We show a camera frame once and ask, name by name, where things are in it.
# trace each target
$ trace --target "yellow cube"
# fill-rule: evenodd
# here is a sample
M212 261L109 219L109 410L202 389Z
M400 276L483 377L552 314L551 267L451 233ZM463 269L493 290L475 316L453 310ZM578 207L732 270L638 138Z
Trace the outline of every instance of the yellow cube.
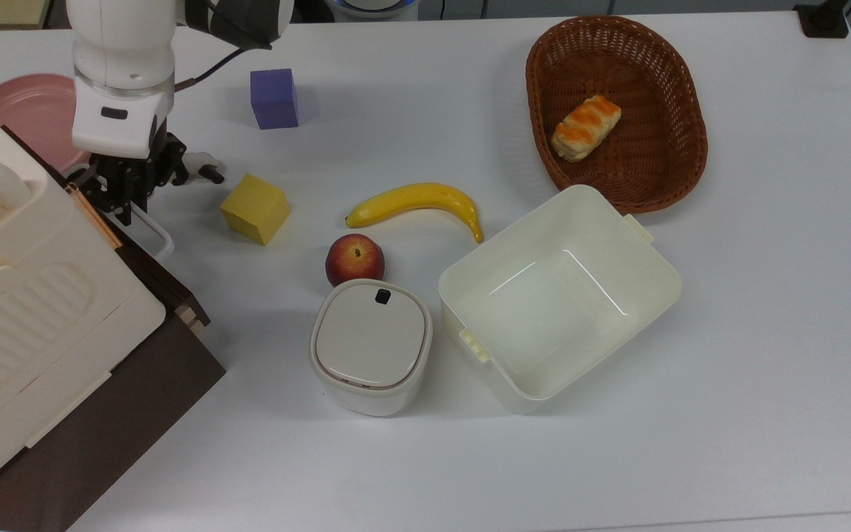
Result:
M290 213L284 192L250 173L222 202L222 215L229 227L260 245L267 245Z

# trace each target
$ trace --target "foam block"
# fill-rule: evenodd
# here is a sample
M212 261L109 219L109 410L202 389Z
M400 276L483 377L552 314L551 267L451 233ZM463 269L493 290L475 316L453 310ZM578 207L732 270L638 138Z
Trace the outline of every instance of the foam block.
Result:
M290 213L284 192L250 173L222 202L222 215L230 229L260 245L267 245Z
M297 127L298 97L290 68L254 70L250 85L251 111L260 129Z

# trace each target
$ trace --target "pink plate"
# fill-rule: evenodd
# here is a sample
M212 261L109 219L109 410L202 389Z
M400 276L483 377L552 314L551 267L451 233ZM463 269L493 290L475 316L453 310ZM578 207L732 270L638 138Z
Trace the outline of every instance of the pink plate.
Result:
M0 126L64 173L91 154L74 147L74 81L64 75L22 75L0 85Z

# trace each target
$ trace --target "banana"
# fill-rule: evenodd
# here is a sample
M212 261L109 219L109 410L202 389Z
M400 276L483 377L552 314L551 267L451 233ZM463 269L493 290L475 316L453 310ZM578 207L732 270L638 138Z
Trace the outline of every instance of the banana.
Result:
M440 183L400 186L392 191L373 196L357 205L345 222L347 227L365 227L406 211L421 208L436 208L450 212L470 227L475 236L475 242L480 243L484 239L475 202L458 188Z

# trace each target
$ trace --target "purple cube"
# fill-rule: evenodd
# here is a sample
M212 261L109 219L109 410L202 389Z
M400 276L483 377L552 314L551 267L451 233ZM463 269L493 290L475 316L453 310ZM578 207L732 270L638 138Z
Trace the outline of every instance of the purple cube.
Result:
M298 96L290 68L251 72L251 110L260 129L298 127Z

